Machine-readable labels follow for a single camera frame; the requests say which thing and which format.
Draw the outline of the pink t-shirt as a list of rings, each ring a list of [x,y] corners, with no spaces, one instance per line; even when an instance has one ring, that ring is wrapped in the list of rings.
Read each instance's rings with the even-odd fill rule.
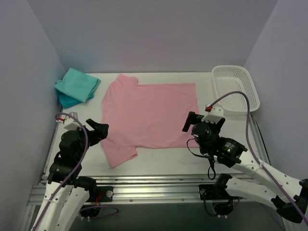
[[[136,157],[137,148],[183,148],[189,112],[199,112],[195,83],[139,84],[117,76],[102,100],[102,122],[109,125],[102,149],[111,168]]]

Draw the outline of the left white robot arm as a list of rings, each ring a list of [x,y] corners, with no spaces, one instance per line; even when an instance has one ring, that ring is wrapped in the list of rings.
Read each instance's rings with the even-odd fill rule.
[[[89,147],[108,136],[108,124],[87,119],[92,130],[82,124],[68,129],[59,143],[59,152],[50,167],[44,198],[32,230],[67,231],[86,202],[97,196],[96,180],[79,176],[81,162]]]

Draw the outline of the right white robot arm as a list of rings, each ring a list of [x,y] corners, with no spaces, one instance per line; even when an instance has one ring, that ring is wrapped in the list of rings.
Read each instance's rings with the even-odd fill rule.
[[[290,222],[307,222],[308,180],[292,178],[255,157],[236,140],[221,137],[224,122],[224,118],[218,122],[205,121],[203,115],[189,112],[182,129],[191,132],[199,145],[198,157],[208,159],[210,167],[222,164],[257,181],[247,183],[229,174],[220,174],[214,184],[215,196],[250,199],[275,209]]]

